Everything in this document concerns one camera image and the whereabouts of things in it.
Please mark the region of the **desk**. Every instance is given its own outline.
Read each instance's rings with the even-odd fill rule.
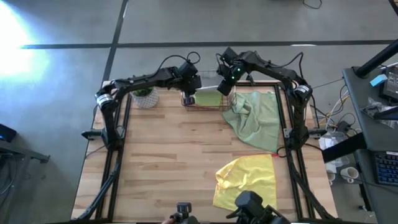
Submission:
[[[398,213],[396,212],[398,187],[379,185],[375,182],[371,151],[397,151],[398,129],[392,129],[381,124],[363,114],[360,110],[368,104],[368,97],[387,104],[386,100],[379,97],[379,87],[373,88],[369,84],[369,82],[379,74],[380,70],[376,69],[370,74],[369,78],[362,79],[358,78],[351,68],[343,71],[344,79],[349,94],[351,95],[351,101],[354,104],[354,109],[363,132],[357,135],[359,137],[356,139],[356,147],[346,147],[345,151],[346,154],[354,152],[356,162],[361,172],[361,179],[369,183],[364,183],[363,189],[361,189],[361,191],[365,193],[365,203],[370,203],[370,209],[374,210],[379,223],[393,224],[397,223],[398,220]]]
[[[237,86],[236,90],[275,92],[274,87]],[[284,92],[280,94],[288,118]],[[119,120],[123,120],[123,113],[120,116]],[[114,222],[161,222],[176,212],[177,202],[191,202],[192,215],[199,221],[232,222],[225,219],[231,211],[212,206],[215,173],[233,159],[266,152],[242,143],[221,112],[186,111],[179,91],[159,89],[155,108],[143,110],[132,104],[129,116]],[[309,108],[306,124],[314,126]],[[102,125],[97,112],[93,127],[98,129]],[[99,140],[91,141],[88,152],[102,145]],[[72,218],[82,214],[98,193],[105,157],[106,150],[102,150],[86,159]],[[328,212],[337,217],[321,152],[305,146],[303,157],[311,190]],[[297,220],[287,161],[273,157],[273,164],[277,209],[288,219]],[[307,214],[302,192],[300,198]],[[103,211],[107,211],[109,197],[105,201]]]

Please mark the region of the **wooden tabletop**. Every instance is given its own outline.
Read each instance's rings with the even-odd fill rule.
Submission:
[[[144,110],[135,104],[131,106],[114,222],[161,222],[177,211],[177,202],[191,202],[192,215],[200,222],[233,222],[225,219],[231,211],[212,206],[217,184],[215,173],[236,158],[267,152],[241,142],[220,111],[187,111],[181,105],[179,91],[158,91],[159,102],[154,108]],[[275,92],[273,87],[266,86],[237,86],[236,91]],[[288,118],[284,92],[280,94],[285,118]],[[306,125],[314,127],[309,107]],[[102,127],[101,113],[97,111],[93,128]],[[279,146],[284,145],[282,136],[280,133]],[[316,140],[308,142],[318,145]],[[87,153],[102,145],[101,140],[91,141]],[[337,217],[321,152],[308,146],[302,151],[311,191],[327,211]],[[101,149],[86,159],[72,218],[81,215],[98,193],[105,158],[106,149]],[[277,209],[289,220],[296,221],[286,158],[273,157],[273,164]],[[109,194],[110,191],[104,215],[108,211]],[[307,217],[301,190],[300,198]]]

